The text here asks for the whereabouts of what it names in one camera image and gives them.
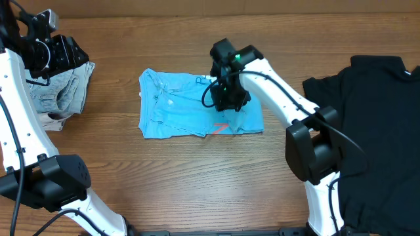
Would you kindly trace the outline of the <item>light blue printed t-shirt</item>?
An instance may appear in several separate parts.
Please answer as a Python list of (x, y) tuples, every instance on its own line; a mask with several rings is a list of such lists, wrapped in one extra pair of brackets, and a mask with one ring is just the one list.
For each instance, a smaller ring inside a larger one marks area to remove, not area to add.
[(139, 129), (146, 139), (208, 134), (249, 134), (264, 130), (262, 106), (251, 97), (239, 112), (217, 111), (201, 102), (204, 90), (215, 80), (208, 75), (165, 73), (146, 69), (139, 77)]

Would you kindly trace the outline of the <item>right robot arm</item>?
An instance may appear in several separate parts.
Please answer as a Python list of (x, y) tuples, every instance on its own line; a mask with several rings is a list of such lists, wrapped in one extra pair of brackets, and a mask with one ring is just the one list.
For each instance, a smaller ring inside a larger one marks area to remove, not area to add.
[(337, 187), (345, 144), (338, 131), (338, 113), (301, 96), (252, 45), (237, 50), (228, 39), (222, 39), (213, 45), (210, 55), (210, 74), (216, 79), (207, 88), (212, 107), (240, 111), (255, 96), (278, 118), (286, 130), (286, 162), (305, 186), (309, 208), (306, 234), (339, 235), (344, 221)]

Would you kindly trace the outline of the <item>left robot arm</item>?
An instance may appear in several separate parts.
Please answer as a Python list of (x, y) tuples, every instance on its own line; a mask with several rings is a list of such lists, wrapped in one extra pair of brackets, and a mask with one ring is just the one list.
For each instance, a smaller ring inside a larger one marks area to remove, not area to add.
[(135, 235), (135, 228), (93, 191), (82, 158), (62, 155), (47, 136), (28, 85), (47, 86), (78, 68), (88, 55), (71, 37), (57, 34), (52, 10), (13, 13), (1, 2), (1, 149), (6, 174), (1, 194), (21, 205), (67, 216), (91, 235)]

